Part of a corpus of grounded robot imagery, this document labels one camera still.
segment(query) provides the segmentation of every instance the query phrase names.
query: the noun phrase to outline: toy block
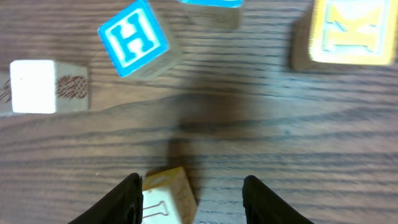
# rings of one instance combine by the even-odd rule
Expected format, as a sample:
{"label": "toy block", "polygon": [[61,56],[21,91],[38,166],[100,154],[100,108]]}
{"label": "toy block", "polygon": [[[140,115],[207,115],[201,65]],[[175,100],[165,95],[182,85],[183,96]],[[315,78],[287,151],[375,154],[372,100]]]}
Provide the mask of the toy block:
{"label": "toy block", "polygon": [[98,29],[120,77],[151,80],[182,59],[164,20],[146,0],[136,0]]}
{"label": "toy block", "polygon": [[220,29],[238,29],[244,0],[179,0],[196,24]]}
{"label": "toy block", "polygon": [[0,116],[12,114],[10,74],[0,72]]}
{"label": "toy block", "polygon": [[197,204],[182,167],[146,177],[142,224],[192,224]]}
{"label": "toy block", "polygon": [[390,65],[396,50],[398,0],[315,0],[296,23],[296,70],[345,71]]}
{"label": "toy block", "polygon": [[67,113],[89,108],[86,67],[54,60],[15,60],[10,71],[16,113]]}

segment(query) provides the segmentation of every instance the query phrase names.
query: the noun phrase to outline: wooden surface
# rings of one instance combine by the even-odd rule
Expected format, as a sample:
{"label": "wooden surface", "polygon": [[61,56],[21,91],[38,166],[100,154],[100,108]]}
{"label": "wooden surface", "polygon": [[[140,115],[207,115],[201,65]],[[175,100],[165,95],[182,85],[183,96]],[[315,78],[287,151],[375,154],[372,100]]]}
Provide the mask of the wooden surface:
{"label": "wooden surface", "polygon": [[131,172],[184,165],[199,224],[245,223],[258,176],[315,223],[398,222],[397,67],[295,73],[291,26],[310,3],[251,0],[240,30],[192,25],[152,1],[185,59],[152,82],[118,78],[97,28],[128,0],[2,0],[0,67],[90,65],[92,110],[0,119],[0,223],[67,223]]}

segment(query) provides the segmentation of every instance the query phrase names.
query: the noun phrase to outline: beige block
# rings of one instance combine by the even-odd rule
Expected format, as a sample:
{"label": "beige block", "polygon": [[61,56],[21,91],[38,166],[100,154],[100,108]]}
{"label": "beige block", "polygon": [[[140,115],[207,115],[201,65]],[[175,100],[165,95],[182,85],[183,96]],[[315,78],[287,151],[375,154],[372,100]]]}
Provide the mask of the beige block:
{"label": "beige block", "polygon": [[142,224],[192,224],[197,204],[182,167],[146,177]]}
{"label": "beige block", "polygon": [[192,22],[219,29],[238,29],[242,21],[241,7],[201,6],[182,3]]}
{"label": "beige block", "polygon": [[12,114],[10,75],[0,72],[0,116]]}
{"label": "beige block", "polygon": [[89,108],[86,67],[54,60],[16,60],[10,71],[16,113],[67,113]]}

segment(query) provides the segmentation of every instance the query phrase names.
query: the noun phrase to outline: white block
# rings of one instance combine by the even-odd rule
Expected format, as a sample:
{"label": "white block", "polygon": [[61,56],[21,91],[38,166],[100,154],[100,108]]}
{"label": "white block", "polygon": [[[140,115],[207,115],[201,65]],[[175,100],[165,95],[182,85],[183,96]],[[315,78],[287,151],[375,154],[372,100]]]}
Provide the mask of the white block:
{"label": "white block", "polygon": [[0,116],[11,116],[11,81],[10,75],[0,72]]}
{"label": "white block", "polygon": [[10,71],[16,113],[67,113],[89,108],[86,67],[54,60],[16,60]]}
{"label": "white block", "polygon": [[179,0],[196,24],[220,29],[238,29],[244,0]]}
{"label": "white block", "polygon": [[181,62],[182,53],[164,20],[137,0],[99,29],[120,77],[151,80]]}
{"label": "white block", "polygon": [[192,224],[197,204],[182,167],[146,177],[142,224]]}

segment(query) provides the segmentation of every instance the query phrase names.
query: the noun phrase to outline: blue letter h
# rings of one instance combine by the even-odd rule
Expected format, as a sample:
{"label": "blue letter h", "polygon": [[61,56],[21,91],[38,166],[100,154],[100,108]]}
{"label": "blue letter h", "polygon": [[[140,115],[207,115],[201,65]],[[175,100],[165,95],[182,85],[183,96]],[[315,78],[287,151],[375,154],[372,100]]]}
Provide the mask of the blue letter h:
{"label": "blue letter h", "polygon": [[144,30],[142,29],[142,26],[139,23],[138,14],[132,15],[130,18],[127,19],[127,21],[128,21],[128,23],[132,24],[134,26],[134,28],[136,29],[136,32],[133,35],[131,35],[127,38],[123,38],[122,33],[121,33],[121,31],[122,31],[121,25],[116,26],[111,31],[111,33],[116,37],[116,39],[118,40],[118,42],[122,48],[122,51],[124,53],[124,61],[125,62],[128,62],[137,57],[136,53],[131,52],[128,47],[128,45],[133,40],[141,39],[141,41],[142,41],[141,50],[143,52],[153,48],[153,46],[154,46],[154,43],[148,39]]}

